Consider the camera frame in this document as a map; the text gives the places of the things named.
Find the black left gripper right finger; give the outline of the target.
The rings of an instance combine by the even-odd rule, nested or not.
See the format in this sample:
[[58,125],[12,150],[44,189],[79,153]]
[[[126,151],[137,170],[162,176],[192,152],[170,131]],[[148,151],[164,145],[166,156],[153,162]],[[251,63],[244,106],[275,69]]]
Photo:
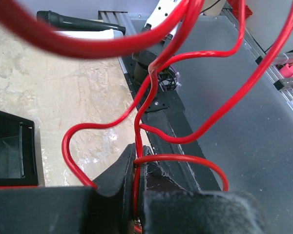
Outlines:
[[[185,161],[214,170],[222,191],[192,192],[163,175],[160,161]],[[224,172],[214,163],[189,155],[138,158],[138,217],[144,234],[264,234],[266,222],[257,200],[246,192],[229,192]]]

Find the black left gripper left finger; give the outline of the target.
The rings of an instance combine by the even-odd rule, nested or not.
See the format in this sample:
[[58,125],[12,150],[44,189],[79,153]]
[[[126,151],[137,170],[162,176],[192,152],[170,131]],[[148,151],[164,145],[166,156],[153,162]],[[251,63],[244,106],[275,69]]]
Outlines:
[[96,179],[97,188],[0,189],[0,234],[131,234],[135,145]]

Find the red plastic bin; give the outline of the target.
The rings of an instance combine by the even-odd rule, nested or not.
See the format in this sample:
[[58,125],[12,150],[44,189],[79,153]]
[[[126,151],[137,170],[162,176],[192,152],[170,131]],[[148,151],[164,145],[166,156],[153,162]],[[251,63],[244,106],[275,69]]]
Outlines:
[[35,189],[38,188],[39,186],[0,186],[0,190],[3,189]]

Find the black plastic bin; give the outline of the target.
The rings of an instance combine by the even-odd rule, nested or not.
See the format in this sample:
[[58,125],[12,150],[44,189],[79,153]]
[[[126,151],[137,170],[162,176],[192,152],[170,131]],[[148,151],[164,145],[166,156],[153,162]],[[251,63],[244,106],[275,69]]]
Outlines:
[[38,184],[34,122],[0,111],[0,187]]

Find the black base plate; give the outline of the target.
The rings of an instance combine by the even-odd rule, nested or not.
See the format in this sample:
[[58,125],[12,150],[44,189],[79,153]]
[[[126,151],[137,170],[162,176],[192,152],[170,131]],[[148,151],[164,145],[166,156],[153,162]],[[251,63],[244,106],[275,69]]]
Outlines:
[[[140,88],[134,77],[136,62],[130,57],[121,58],[126,82],[132,97],[136,97]],[[177,92],[158,89],[154,101],[142,116],[142,123],[158,128],[173,137],[184,137],[192,134],[192,129],[184,115],[184,105]],[[204,154],[194,141],[188,144],[172,144],[159,136],[148,133],[147,137],[156,154],[185,154],[204,158]],[[190,191],[220,191],[222,182],[218,182],[218,175],[203,165],[181,161],[160,161],[159,165],[164,173],[179,186]]]

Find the aluminium frame rail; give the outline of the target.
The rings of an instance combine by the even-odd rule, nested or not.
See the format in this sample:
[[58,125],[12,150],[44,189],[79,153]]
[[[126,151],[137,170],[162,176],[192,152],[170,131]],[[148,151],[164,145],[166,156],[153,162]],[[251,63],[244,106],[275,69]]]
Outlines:
[[[238,35],[237,19],[230,10],[221,11],[219,17],[202,16],[196,22],[188,38],[180,47],[177,54],[190,51],[231,49]],[[159,87],[163,91],[175,90],[181,95],[199,92],[199,81],[207,79],[212,74],[220,75],[228,71],[233,64],[249,71],[255,68],[263,59],[265,51],[246,31],[243,45],[239,51],[228,58],[191,58],[172,64],[165,72],[159,74]]]

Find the black microphone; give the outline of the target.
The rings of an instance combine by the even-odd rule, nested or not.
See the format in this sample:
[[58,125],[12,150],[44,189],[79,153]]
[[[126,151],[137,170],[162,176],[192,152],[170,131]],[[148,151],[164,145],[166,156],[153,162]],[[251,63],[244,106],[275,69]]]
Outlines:
[[81,19],[60,15],[52,11],[38,11],[36,14],[37,20],[41,20],[49,24],[50,26],[66,30],[66,31],[104,31],[104,30],[116,30],[126,34],[126,28],[112,23],[105,23],[95,20]]

